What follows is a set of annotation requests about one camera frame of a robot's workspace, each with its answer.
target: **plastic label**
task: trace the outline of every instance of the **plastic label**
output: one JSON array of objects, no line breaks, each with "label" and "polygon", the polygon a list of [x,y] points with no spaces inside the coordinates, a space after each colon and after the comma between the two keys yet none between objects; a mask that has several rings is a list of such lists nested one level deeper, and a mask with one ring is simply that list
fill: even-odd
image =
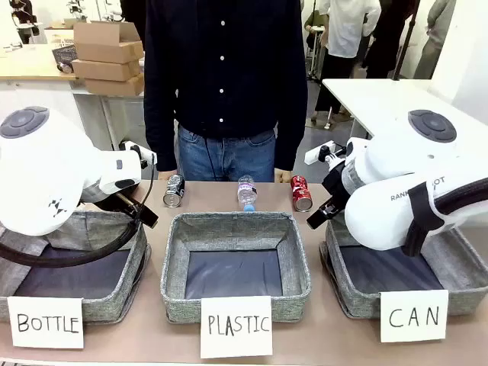
[{"label": "plastic label", "polygon": [[240,193],[240,191],[242,191],[243,189],[251,189],[254,193],[258,193],[258,191],[256,190],[256,187],[250,183],[241,183],[239,185],[239,188],[237,188],[237,194]]},{"label": "plastic label", "polygon": [[202,358],[273,355],[271,297],[201,299]]}]

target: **fabric storage bin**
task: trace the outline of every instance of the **fabric storage bin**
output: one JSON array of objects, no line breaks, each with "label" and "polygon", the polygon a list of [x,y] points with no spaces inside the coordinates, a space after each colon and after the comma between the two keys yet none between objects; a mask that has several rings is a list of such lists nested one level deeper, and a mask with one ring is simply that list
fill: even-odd
[{"label": "fabric storage bin", "polygon": [[351,318],[379,318],[380,292],[448,290],[450,316],[473,313],[488,292],[488,267],[458,229],[427,238],[421,255],[411,258],[401,248],[361,246],[342,216],[328,222],[320,253]]},{"label": "fabric storage bin", "polygon": [[199,323],[202,297],[271,295],[272,319],[296,322],[311,290],[287,213],[183,213],[169,231],[161,294],[171,323]]},{"label": "fabric storage bin", "polygon": [[[76,211],[63,226],[32,237],[0,227],[0,242],[47,258],[99,249],[117,238],[130,218],[122,213]],[[120,322],[132,304],[150,257],[142,224],[120,250],[97,261],[68,268],[31,268],[0,258],[0,321],[9,321],[7,297],[82,298],[84,323]]]}]

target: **plastic water bottle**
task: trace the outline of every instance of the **plastic water bottle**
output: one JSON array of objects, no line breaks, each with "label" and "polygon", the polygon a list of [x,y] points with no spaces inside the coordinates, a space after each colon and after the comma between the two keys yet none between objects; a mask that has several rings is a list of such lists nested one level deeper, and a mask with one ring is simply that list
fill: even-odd
[{"label": "plastic water bottle", "polygon": [[251,175],[244,175],[239,179],[239,188],[237,190],[237,199],[244,211],[253,212],[254,203],[258,198],[258,192],[254,186],[254,179]]}]

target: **dark button-up shirt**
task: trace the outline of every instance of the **dark button-up shirt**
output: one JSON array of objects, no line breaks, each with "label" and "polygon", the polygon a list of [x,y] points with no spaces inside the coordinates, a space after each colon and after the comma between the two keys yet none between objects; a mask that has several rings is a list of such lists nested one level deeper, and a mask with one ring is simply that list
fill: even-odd
[{"label": "dark button-up shirt", "polygon": [[300,2],[148,0],[145,80],[159,171],[176,169],[175,118],[217,139],[278,123],[275,167],[291,170],[307,112]]}]

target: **paper label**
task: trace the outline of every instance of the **paper label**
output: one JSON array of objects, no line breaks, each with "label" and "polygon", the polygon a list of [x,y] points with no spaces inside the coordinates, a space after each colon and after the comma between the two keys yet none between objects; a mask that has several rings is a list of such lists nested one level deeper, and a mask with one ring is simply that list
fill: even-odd
[{"label": "paper label", "polygon": [[9,297],[7,301],[14,346],[83,348],[82,299]]},{"label": "paper label", "polygon": [[381,293],[381,341],[444,339],[448,320],[447,290]]},{"label": "paper label", "polygon": [[252,185],[251,183],[240,183],[239,187],[237,188],[237,194],[239,194],[240,191],[242,191],[244,189],[250,189],[254,193],[258,193],[258,191],[256,190],[256,187],[254,185]]},{"label": "paper label", "polygon": [[273,355],[271,298],[201,299],[202,358]]}]

